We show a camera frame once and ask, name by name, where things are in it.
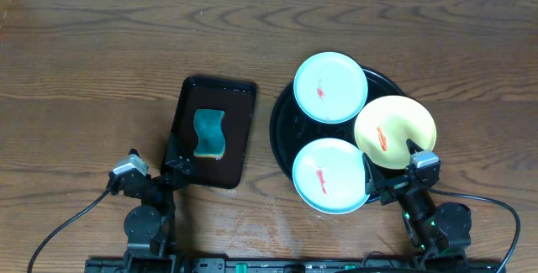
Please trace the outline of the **yellow plate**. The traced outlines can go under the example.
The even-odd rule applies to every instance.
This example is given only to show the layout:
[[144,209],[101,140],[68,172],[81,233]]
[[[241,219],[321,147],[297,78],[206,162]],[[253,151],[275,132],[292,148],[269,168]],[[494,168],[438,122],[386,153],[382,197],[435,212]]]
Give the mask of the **yellow plate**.
[[413,140],[420,148],[435,146],[437,131],[430,112],[409,97],[385,96],[369,102],[357,115],[354,137],[358,148],[376,165],[401,170],[410,153],[406,145]]

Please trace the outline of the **green yellow sponge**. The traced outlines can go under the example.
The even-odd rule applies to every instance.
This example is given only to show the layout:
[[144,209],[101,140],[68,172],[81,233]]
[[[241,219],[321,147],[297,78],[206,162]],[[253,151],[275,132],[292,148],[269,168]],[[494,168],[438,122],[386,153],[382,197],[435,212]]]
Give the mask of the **green yellow sponge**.
[[198,136],[194,156],[220,159],[224,156],[226,142],[222,130],[224,111],[198,109],[194,114],[193,126]]

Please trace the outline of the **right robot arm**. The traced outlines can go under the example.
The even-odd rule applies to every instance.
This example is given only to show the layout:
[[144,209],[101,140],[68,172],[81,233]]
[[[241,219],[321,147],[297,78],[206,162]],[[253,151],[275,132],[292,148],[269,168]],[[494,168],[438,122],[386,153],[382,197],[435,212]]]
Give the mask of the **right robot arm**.
[[422,253],[413,256],[411,266],[437,272],[470,272],[465,253],[471,244],[470,208],[457,202],[435,205],[430,188],[439,180],[440,158],[407,139],[409,164],[401,176],[387,178],[368,155],[362,160],[366,193],[375,193],[380,203],[397,202],[411,244]]

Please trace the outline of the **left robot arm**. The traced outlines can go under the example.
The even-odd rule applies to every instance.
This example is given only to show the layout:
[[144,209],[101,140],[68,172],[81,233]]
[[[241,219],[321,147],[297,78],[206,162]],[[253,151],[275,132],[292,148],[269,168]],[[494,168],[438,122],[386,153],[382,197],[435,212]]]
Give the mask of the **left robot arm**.
[[132,149],[109,173],[107,189],[139,199],[141,205],[124,220],[128,238],[122,272],[189,273],[192,261],[177,248],[176,205],[173,192],[188,185],[193,158],[184,153],[179,138],[169,136],[160,175],[151,176],[149,166]]

